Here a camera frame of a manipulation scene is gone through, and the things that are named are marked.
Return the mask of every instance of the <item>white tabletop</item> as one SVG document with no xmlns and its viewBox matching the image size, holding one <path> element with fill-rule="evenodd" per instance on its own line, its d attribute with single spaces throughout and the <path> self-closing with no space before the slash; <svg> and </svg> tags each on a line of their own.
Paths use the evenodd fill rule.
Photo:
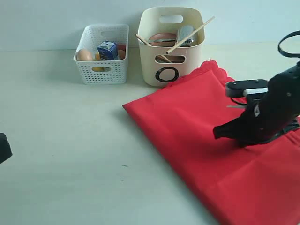
<svg viewBox="0 0 300 225">
<path fill-rule="evenodd" d="M 74 52 L 0 53 L 0 132 L 14 154 L 0 165 L 0 223 L 218 224 L 121 107 L 156 90 L 138 49 L 127 83 L 106 86 L 82 83 Z M 209 57 L 235 79 L 270 79 L 297 61 L 276 43 L 204 46 Z"/>
</svg>

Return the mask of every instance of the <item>black circle logo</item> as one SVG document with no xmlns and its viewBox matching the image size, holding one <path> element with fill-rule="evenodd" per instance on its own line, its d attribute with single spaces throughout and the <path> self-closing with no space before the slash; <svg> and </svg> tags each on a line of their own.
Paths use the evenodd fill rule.
<svg viewBox="0 0 300 225">
<path fill-rule="evenodd" d="M 163 80 L 159 77 L 159 75 L 166 69 L 171 69 L 171 70 L 174 70 L 175 72 L 175 76 L 171 79 L 171 80 Z M 179 72 L 177 69 L 173 68 L 173 67 L 164 67 L 164 68 L 161 68 L 159 71 L 156 72 L 155 74 L 155 78 L 160 81 L 160 82 L 163 82 L 163 83 L 169 83 L 169 82 L 173 82 L 173 81 L 176 81 L 179 77 Z"/>
</svg>

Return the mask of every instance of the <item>wooden chopstick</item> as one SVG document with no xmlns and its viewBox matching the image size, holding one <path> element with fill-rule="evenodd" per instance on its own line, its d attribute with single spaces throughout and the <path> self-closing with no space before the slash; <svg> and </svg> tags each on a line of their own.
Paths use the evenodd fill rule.
<svg viewBox="0 0 300 225">
<path fill-rule="evenodd" d="M 148 45 L 148 46 L 152 46 L 150 45 L 143 37 L 139 36 L 138 34 L 135 34 L 135 36 L 142 41 L 144 44 Z M 165 57 L 164 55 L 160 55 L 164 60 L 166 60 L 168 63 L 173 63 L 172 61 L 170 61 L 167 57 Z"/>
<path fill-rule="evenodd" d="M 178 42 L 176 45 L 174 45 L 172 48 L 170 48 L 167 51 L 167 54 L 170 54 L 171 52 L 173 52 L 176 48 L 178 48 L 180 45 L 182 45 L 186 40 L 188 40 L 191 36 L 193 36 L 199 30 L 201 30 L 204 26 L 206 26 L 214 18 L 215 18 L 214 16 L 212 18 L 210 18 L 208 21 L 206 21 L 204 24 L 202 24 L 200 27 L 198 27 L 196 30 L 194 30 L 190 35 L 186 36 L 184 39 L 182 39 L 180 42 Z"/>
</svg>

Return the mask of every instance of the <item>cream plastic bin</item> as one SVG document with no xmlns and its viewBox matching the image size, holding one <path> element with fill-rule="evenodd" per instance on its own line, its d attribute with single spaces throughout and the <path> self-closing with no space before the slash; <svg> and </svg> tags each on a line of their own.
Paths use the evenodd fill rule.
<svg viewBox="0 0 300 225">
<path fill-rule="evenodd" d="M 162 16 L 181 15 L 183 20 L 180 23 L 161 22 Z M 200 12 L 187 7 L 154 7 L 145 10 L 142 14 L 138 34 L 148 40 L 157 33 L 177 33 L 177 30 L 184 25 L 192 25 L 195 28 L 203 25 Z M 191 73 L 201 64 L 202 43 L 204 42 L 204 29 L 198 33 L 198 45 L 192 47 L 179 47 L 170 55 L 185 57 L 181 64 L 159 63 L 155 57 L 166 55 L 170 47 L 148 46 L 139 41 L 140 56 L 142 63 L 143 78 L 146 83 L 156 87 L 166 86 L 167 83 L 177 80 L 180 76 Z"/>
<path fill-rule="evenodd" d="M 73 60 L 76 62 L 82 80 L 88 85 L 120 84 L 127 80 L 128 68 L 128 25 L 90 25 L 85 27 Z M 93 57 L 98 52 L 97 46 L 104 41 L 126 45 L 126 56 L 123 60 L 114 61 L 77 61 L 79 50 L 89 50 Z M 94 72 L 92 68 L 109 68 L 107 71 Z"/>
</svg>

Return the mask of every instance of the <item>red cloth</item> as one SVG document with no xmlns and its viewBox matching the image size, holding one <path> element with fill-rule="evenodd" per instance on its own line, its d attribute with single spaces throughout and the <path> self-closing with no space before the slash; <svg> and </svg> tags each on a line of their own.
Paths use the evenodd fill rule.
<svg viewBox="0 0 300 225">
<path fill-rule="evenodd" d="M 225 96 L 233 79 L 215 61 L 123 107 L 223 225 L 300 223 L 300 130 L 238 148 L 214 126 L 242 113 Z"/>
</svg>

